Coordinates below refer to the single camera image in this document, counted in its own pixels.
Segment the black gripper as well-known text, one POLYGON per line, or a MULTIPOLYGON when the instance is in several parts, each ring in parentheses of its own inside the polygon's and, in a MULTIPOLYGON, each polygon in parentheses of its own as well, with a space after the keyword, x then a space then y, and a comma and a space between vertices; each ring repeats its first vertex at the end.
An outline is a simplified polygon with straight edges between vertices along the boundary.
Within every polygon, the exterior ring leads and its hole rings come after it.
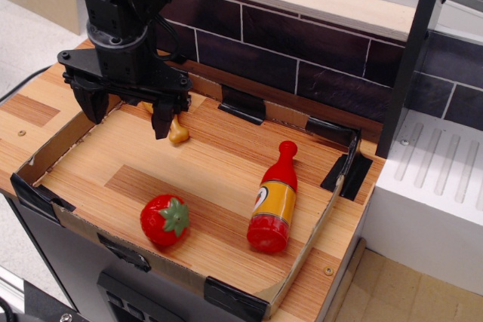
POLYGON ((152 129, 157 140, 168 136, 171 122, 191 103, 192 82, 171 68, 146 41, 134 46, 74 49, 57 55, 65 67, 65 82, 83 113, 95 124, 105 117, 109 95, 129 103, 153 104, 152 129))

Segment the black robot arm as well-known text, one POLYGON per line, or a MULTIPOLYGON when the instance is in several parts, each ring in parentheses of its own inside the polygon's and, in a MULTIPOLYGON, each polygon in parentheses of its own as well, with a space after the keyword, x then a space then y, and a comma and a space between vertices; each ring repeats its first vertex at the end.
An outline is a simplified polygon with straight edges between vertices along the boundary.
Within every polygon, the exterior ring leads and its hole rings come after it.
POLYGON ((179 38, 160 14, 171 0, 85 0, 91 49, 62 51, 64 81, 87 118, 99 124, 109 98, 152 105, 152 128, 165 138, 175 115, 189 108, 192 82, 168 65, 183 61, 179 38))

